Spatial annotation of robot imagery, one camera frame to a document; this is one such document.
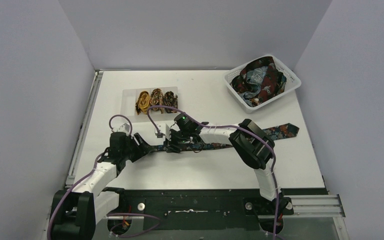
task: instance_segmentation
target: gray wall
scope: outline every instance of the gray wall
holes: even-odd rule
[[[40,239],[93,76],[57,0],[0,0],[0,240]]]
[[[331,0],[59,0],[96,69],[293,68]]]
[[[353,240],[384,239],[384,1],[333,0],[295,72],[327,186]]]

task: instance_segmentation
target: white plastic basket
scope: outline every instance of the white plastic basket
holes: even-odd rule
[[[254,61],[254,60],[257,60],[257,59],[260,59],[262,57],[273,57],[273,60],[274,60],[274,64],[276,65],[276,68],[277,70],[279,70],[280,72],[283,73],[283,75],[286,77],[286,85],[285,85],[285,91],[275,97],[272,97],[270,98],[269,100],[261,103],[260,105],[258,106],[249,106],[239,95],[238,93],[236,93],[236,91],[233,89],[233,87],[230,85],[230,83],[232,82],[232,80],[239,75],[239,73],[242,71],[242,69],[245,68],[245,66],[247,64],[249,64],[250,62]],[[273,55],[270,55],[270,54],[267,54],[267,55],[264,55],[264,56],[261,56],[259,58],[256,58],[252,61],[249,61],[241,66],[238,66],[230,71],[227,71],[224,75],[223,75],[223,82],[224,84],[226,84],[227,86],[227,89],[229,91],[229,93],[232,95],[232,97],[236,100],[236,102],[239,103],[239,105],[243,108],[243,110],[245,111],[245,113],[247,114],[250,114],[260,108],[262,108],[264,105],[267,105],[273,101],[275,101],[276,99],[278,98],[281,98],[282,96],[292,92],[293,90],[297,89],[299,86],[301,86],[301,80],[297,77],[297,75],[295,75],[294,72],[292,72],[292,70],[290,70],[283,62],[281,62],[279,59],[277,59],[275,56]]]

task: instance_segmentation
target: pile of neckties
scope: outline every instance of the pile of neckties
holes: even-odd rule
[[[230,85],[246,104],[255,107],[283,93],[286,82],[273,57],[265,56],[248,63]]]

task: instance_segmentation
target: purple cable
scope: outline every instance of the purple cable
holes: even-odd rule
[[[89,176],[91,176],[95,169],[97,168],[97,164],[98,164],[98,160],[100,157],[102,157],[104,153],[101,153],[99,154],[96,158],[95,158],[95,162],[93,164],[93,169],[88,173],[86,174],[84,177],[80,178],[77,182],[75,182],[64,194],[64,196],[62,196],[61,200],[58,202],[58,204],[56,205],[55,209],[53,210],[53,213],[52,215],[50,216],[50,219],[49,219],[49,225],[47,226],[47,233],[46,233],[46,237],[47,237],[47,240],[51,240],[51,231],[52,231],[52,224],[54,223],[54,219],[55,219],[55,216],[57,215],[57,212],[58,210],[61,208],[61,206],[63,205],[64,201],[66,200],[67,196],[73,191],[73,189],[80,184],[81,181],[85,180],[86,178],[88,178]]]
[[[279,236],[279,235],[275,235],[275,237],[278,238],[278,239],[280,239],[280,240],[286,240],[285,238],[283,238],[283,237],[281,237],[281,236]]]
[[[196,124],[198,124],[199,126],[203,127],[203,128],[211,128],[211,127],[215,127],[215,126],[208,126],[208,125],[204,125],[202,123],[200,123],[199,121],[195,120],[193,117],[189,116],[186,112],[182,111],[182,110],[179,110],[175,107],[172,107],[172,106],[164,106],[164,105],[154,105],[152,107],[149,107],[148,110],[146,111],[146,114],[148,115],[148,118],[149,120],[151,121],[151,123],[154,125],[154,127],[156,128],[156,131],[158,133],[160,133],[160,129],[158,128],[157,124],[152,120],[151,116],[150,116],[150,110],[151,108],[165,108],[165,109],[170,109],[170,110],[174,110],[174,111],[178,111],[179,113],[181,114],[184,114],[186,117],[188,117],[190,120],[194,121]],[[234,129],[238,129],[244,133],[247,133],[249,135],[251,135],[252,137],[254,137],[255,139],[257,139],[258,141],[260,141],[262,144],[264,144],[264,146],[270,151],[271,155],[273,156],[273,164],[271,165],[271,176],[273,176],[273,182],[274,182],[274,188],[276,189],[276,207],[275,207],[275,210],[274,210],[274,224],[273,224],[273,240],[276,240],[276,225],[278,223],[278,212],[279,212],[279,190],[278,190],[278,181],[276,180],[276,176],[275,176],[275,172],[274,172],[274,169],[275,169],[275,163],[276,163],[276,155],[275,155],[275,151],[273,151],[273,148],[270,147],[267,142],[265,142],[263,139],[261,139],[259,136],[255,135],[254,133],[240,127],[240,126],[235,126],[235,125],[221,125],[221,126],[216,126],[217,128],[234,128]]]
[[[133,125],[132,125],[132,122],[124,115],[121,115],[121,114],[116,114],[114,116],[112,116],[110,119],[109,119],[109,122],[108,122],[108,125],[109,125],[109,128],[111,129],[111,131],[113,130],[113,126],[111,126],[111,121],[115,118],[115,117],[122,117],[124,119],[127,120],[128,124],[130,125],[130,130],[128,131],[128,135],[132,135],[132,131],[133,131]]]
[[[113,216],[121,216],[121,217],[124,217],[124,216],[136,216],[136,217],[145,217],[145,218],[150,218],[150,219],[155,219],[155,220],[158,220],[158,223],[155,224],[154,226],[146,229],[146,230],[143,230],[141,232],[138,232],[138,233],[135,233],[135,234],[132,234],[132,235],[118,235],[119,238],[132,238],[132,237],[136,237],[136,236],[139,236],[139,235],[142,235],[142,234],[145,234],[155,228],[157,228],[159,225],[160,225],[160,222],[161,222],[161,219],[159,219],[158,217],[156,216],[152,216],[152,215],[148,215],[148,214],[142,214],[142,213],[124,213],[124,212],[120,212],[120,213],[110,213],[110,214],[107,214],[108,217],[113,217]],[[113,226],[109,231],[112,232],[116,227],[122,225],[123,223],[120,223],[120,224],[117,224],[115,226]]]

